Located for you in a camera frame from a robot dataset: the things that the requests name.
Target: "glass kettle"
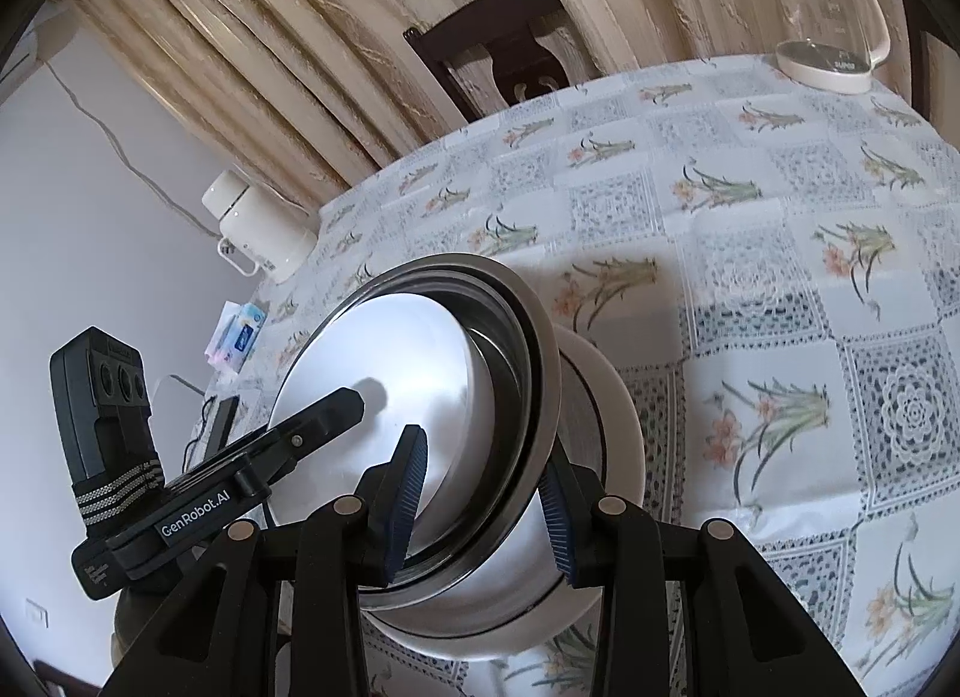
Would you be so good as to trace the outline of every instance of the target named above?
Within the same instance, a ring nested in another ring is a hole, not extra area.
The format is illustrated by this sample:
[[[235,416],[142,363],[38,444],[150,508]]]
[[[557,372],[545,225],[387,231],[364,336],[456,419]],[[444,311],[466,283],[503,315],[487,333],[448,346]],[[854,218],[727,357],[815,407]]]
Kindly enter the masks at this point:
[[[776,65],[814,88],[866,92],[872,70],[890,54],[890,31],[880,2],[869,1],[882,29],[873,48],[853,0],[781,0],[786,39],[776,46]]]

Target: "white thermos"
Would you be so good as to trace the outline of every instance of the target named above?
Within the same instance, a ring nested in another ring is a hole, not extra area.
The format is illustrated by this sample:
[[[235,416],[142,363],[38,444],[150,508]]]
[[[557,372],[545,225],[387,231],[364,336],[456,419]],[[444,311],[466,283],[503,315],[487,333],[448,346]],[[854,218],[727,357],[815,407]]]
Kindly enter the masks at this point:
[[[306,261],[317,235],[290,213],[267,190],[248,185],[227,169],[203,194],[203,206],[220,222],[223,234],[217,253],[245,277],[253,277],[261,268],[272,280],[282,283]],[[227,257],[227,246],[238,247],[253,261],[252,270],[244,270]]]

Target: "kettle lid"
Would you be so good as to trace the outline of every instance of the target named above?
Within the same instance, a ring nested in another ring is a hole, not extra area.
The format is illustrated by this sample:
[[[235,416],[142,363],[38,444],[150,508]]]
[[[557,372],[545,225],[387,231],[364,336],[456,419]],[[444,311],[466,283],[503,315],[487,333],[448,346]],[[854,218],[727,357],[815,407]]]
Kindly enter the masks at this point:
[[[230,207],[237,202],[237,199],[246,192],[248,187],[250,185],[244,181],[243,177],[227,168],[206,189],[200,201],[203,202],[203,206],[210,210],[213,217],[222,220]]]

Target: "stainless steel bowl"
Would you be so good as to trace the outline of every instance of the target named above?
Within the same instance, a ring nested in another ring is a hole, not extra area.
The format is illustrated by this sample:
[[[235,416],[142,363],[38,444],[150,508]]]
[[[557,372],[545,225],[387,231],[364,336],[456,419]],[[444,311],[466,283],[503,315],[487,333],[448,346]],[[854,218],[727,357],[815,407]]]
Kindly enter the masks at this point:
[[[496,425],[467,508],[443,537],[407,558],[390,587],[361,588],[368,611],[422,602],[496,551],[533,497],[560,417],[560,355],[550,319],[520,276],[488,258],[437,255],[384,272],[347,296],[313,337],[356,305],[400,292],[442,304],[476,343],[493,380]]]

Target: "floral tablecloth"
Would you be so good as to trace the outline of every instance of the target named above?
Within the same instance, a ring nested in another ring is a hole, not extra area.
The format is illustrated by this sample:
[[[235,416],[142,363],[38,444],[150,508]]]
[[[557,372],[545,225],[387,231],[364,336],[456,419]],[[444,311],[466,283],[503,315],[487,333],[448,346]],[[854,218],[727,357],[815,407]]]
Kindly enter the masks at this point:
[[[607,77],[325,206],[307,264],[258,289],[253,356],[210,392],[240,396],[244,433],[352,289],[431,253],[497,257],[619,370],[647,510],[731,518],[867,693],[905,697],[960,618],[958,202],[960,155],[880,84],[813,91],[752,56]],[[595,636],[592,614],[522,656],[464,663],[370,630],[368,668],[390,697],[586,692]]]

